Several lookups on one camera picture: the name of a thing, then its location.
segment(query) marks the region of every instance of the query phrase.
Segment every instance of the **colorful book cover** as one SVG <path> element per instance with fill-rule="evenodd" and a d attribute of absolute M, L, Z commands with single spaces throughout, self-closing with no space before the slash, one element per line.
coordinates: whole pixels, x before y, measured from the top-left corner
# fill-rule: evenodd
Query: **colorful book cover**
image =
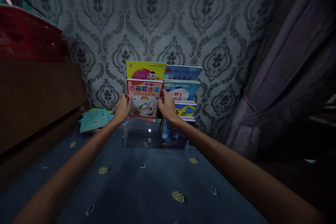
<path fill-rule="evenodd" d="M 197 81 L 202 70 L 203 69 L 198 66 L 167 65 L 163 79 Z"/>
<path fill-rule="evenodd" d="M 197 104 L 190 102 L 175 102 L 175 108 L 178 116 L 193 116 L 197 109 Z"/>
<path fill-rule="evenodd" d="M 83 115 L 83 121 L 80 125 L 79 132 L 90 131 L 99 127 L 104 127 L 108 123 L 106 108 L 87 111 Z"/>
<path fill-rule="evenodd" d="M 132 99 L 129 116 L 156 118 L 162 80 L 127 79 L 128 98 Z"/>
<path fill-rule="evenodd" d="M 192 101 L 200 85 L 200 82 L 164 80 L 163 89 L 170 92 L 176 101 Z"/>
<path fill-rule="evenodd" d="M 184 121 L 188 122 L 192 126 L 195 125 L 196 121 L 193 117 L 183 118 Z M 162 120 L 161 129 L 161 146 L 162 147 L 176 147 L 185 148 L 188 139 L 181 134 L 170 122 L 166 119 Z"/>
<path fill-rule="evenodd" d="M 165 69 L 164 62 L 126 61 L 128 79 L 162 80 Z"/>

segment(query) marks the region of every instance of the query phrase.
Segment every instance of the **basket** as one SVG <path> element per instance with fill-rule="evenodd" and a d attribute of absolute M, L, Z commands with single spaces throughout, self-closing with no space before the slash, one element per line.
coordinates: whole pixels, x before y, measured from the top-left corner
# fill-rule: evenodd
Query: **basket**
<path fill-rule="evenodd" d="M 63 62 L 62 31 L 21 8 L 0 5 L 0 57 Z"/>

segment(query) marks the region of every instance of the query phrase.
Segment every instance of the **damask wallpaper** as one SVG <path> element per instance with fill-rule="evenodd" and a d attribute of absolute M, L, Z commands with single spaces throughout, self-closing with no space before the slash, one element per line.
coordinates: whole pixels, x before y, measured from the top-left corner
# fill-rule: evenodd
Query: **damask wallpaper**
<path fill-rule="evenodd" d="M 126 60 L 203 67 L 199 129 L 217 137 L 279 0 L 30 0 L 68 40 L 89 107 L 113 109 Z"/>

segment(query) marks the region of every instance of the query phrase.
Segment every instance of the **person's left hand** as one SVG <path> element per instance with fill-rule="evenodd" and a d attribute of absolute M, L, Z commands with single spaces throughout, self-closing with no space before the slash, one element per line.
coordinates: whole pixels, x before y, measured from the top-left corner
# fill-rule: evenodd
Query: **person's left hand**
<path fill-rule="evenodd" d="M 121 98 L 115 106 L 114 118 L 122 123 L 130 114 L 132 99 L 127 102 L 125 94 L 121 94 Z"/>

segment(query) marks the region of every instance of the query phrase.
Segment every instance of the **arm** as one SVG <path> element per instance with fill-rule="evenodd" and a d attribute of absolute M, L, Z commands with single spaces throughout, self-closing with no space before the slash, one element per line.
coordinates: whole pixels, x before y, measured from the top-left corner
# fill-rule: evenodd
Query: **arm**
<path fill-rule="evenodd" d="M 179 118 L 174 99 L 164 92 L 159 109 L 188 137 L 203 156 L 266 218 L 273 223 L 322 223 L 323 216 L 270 174 Z"/>
<path fill-rule="evenodd" d="M 114 117 L 93 135 L 52 178 L 29 200 L 13 224 L 56 222 L 72 192 L 96 160 L 114 130 L 127 118 L 131 109 L 125 94 L 116 105 Z"/>

